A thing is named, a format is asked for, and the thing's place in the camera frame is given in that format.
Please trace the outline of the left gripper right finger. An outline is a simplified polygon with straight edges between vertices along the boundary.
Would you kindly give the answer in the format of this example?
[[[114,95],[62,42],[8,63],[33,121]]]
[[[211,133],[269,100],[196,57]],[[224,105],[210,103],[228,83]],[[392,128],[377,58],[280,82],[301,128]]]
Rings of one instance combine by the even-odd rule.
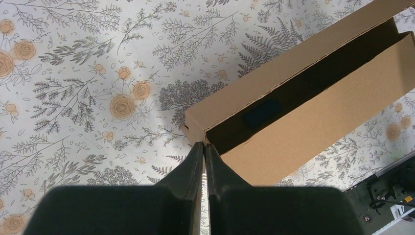
[[[205,146],[213,235],[361,235],[347,199],[332,187],[255,187]]]

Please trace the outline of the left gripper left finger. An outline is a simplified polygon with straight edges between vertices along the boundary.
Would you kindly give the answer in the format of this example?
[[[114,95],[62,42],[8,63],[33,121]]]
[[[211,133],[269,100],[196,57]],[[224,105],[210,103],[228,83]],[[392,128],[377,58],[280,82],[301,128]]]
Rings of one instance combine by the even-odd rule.
[[[60,186],[35,210],[26,235],[197,235],[204,145],[152,186]]]

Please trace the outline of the brown cardboard box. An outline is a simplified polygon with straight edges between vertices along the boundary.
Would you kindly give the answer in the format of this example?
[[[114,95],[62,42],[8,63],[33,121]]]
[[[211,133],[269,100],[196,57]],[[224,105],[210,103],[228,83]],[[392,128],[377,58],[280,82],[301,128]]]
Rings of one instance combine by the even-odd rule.
[[[188,108],[191,143],[213,144],[254,186],[271,186],[415,86],[415,36],[375,0]]]

